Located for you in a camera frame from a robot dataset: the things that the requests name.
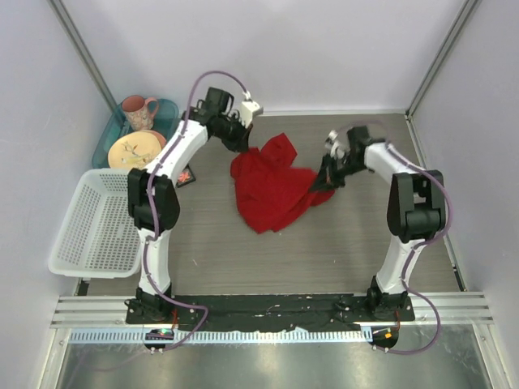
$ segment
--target blue basket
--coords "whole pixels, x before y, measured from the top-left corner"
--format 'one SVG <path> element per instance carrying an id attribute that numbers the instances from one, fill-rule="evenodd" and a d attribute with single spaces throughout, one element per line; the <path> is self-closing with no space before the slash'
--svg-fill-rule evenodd
<path id="1" fill-rule="evenodd" d="M 159 110 L 153 120 L 152 130 L 161 133 L 167 141 L 171 139 L 178 126 L 178 107 L 171 100 L 158 100 Z M 124 116 L 124 112 L 119 104 L 108 121 L 101 139 L 99 139 L 96 151 L 92 157 L 92 167 L 94 169 L 109 168 L 108 151 L 117 139 L 130 134 L 131 132 L 133 132 L 133 129 Z"/>

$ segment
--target red cloth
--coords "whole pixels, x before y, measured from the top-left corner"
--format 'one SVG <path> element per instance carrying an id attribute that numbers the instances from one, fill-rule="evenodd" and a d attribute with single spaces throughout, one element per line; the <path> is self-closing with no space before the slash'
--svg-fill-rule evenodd
<path id="1" fill-rule="evenodd" d="M 291 168 L 298 153 L 285 134 L 270 139 L 260 150 L 252 147 L 234 158 L 236 204 L 246 223 L 257 233 L 279 231 L 310 206 L 317 206 L 334 190 L 309 193 L 317 177 L 311 169 Z"/>

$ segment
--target pink mug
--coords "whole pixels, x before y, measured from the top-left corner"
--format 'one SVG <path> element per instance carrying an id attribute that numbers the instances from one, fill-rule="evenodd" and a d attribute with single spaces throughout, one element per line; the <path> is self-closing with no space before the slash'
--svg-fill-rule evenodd
<path id="1" fill-rule="evenodd" d="M 156 103 L 156 106 L 153 112 L 150 112 L 149 103 L 152 101 Z M 121 106 L 134 131 L 151 130 L 153 128 L 153 118 L 159 110 L 159 102 L 155 97 L 149 97 L 145 100 L 139 95 L 130 96 L 124 99 Z"/>

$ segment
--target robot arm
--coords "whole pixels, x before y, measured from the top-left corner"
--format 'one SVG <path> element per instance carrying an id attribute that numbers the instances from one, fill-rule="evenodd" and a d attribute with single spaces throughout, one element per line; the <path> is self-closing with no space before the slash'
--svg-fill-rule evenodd
<path id="1" fill-rule="evenodd" d="M 422 174 L 409 168 L 411 163 L 385 139 L 373 139 L 365 126 L 348 131 L 350 149 L 332 131 L 326 140 L 328 153 L 313 190 L 328 190 L 345 185 L 345 177 L 362 170 L 379 174 L 390 186 L 387 221 L 392 234 L 384 264 L 373 278 L 368 298 L 373 310 L 380 305 L 399 306 L 407 297 L 401 282 L 406 260 L 420 242 L 432 239 L 446 221 L 444 196 Z M 440 172 L 428 171 L 443 184 Z M 406 268 L 408 278 L 423 246 L 415 250 Z"/>
<path id="2" fill-rule="evenodd" d="M 238 110 L 231 112 L 233 103 L 234 98 L 228 92 L 209 88 L 205 100 L 199 100 L 196 107 L 191 107 L 188 118 L 185 118 L 184 113 L 174 137 L 162 152 L 145 169 L 132 169 L 128 174 L 128 207 L 130 216 L 139 229 L 141 254 L 144 246 L 148 245 L 148 271 L 155 286 L 166 295 L 171 295 L 168 270 L 169 236 L 180 214 L 174 183 L 193 155 L 212 136 L 219 138 L 230 151 L 248 150 L 252 119 L 263 112 L 262 107 L 251 99 L 249 93 Z M 184 125 L 186 129 L 181 133 L 180 129 Z M 152 190 L 157 209 L 158 236 L 155 234 L 153 214 L 146 191 L 149 172 L 155 172 Z M 157 239 L 149 241 L 150 236 Z M 136 299 L 131 303 L 139 309 L 140 316 L 143 316 L 145 321 L 150 317 L 160 318 L 167 308 L 160 298 L 157 299 L 144 267 Z"/>

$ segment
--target white basket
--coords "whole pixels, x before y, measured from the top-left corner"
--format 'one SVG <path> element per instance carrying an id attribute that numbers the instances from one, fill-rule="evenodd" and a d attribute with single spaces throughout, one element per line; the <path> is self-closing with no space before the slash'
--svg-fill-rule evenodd
<path id="1" fill-rule="evenodd" d="M 139 235 L 128 215 L 127 177 L 124 169 L 94 169 L 81 177 L 50 256 L 52 273 L 123 278 L 139 270 Z"/>

